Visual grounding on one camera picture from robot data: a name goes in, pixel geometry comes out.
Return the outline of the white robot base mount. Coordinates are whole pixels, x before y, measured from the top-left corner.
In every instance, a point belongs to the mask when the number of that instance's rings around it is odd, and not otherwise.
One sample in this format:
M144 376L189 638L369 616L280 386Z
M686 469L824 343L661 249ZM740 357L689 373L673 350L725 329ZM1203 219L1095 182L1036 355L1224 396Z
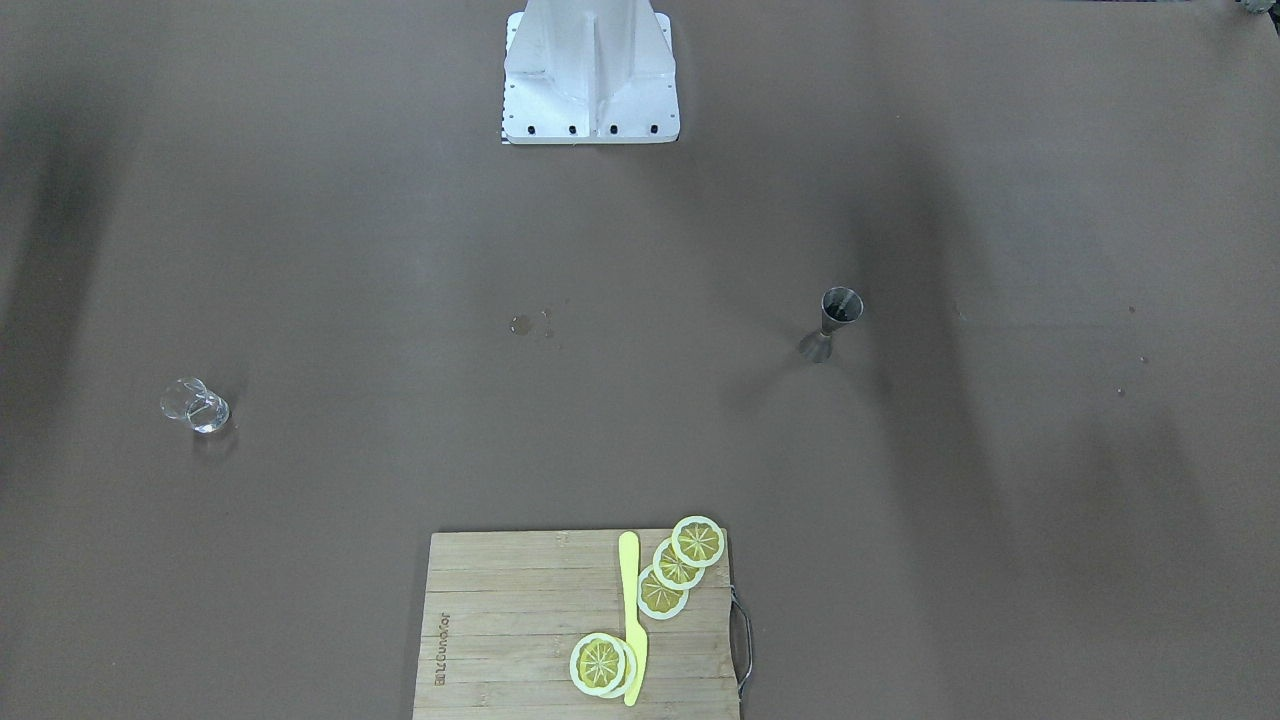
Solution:
M672 143L673 26L649 1L529 1L506 19L500 140Z

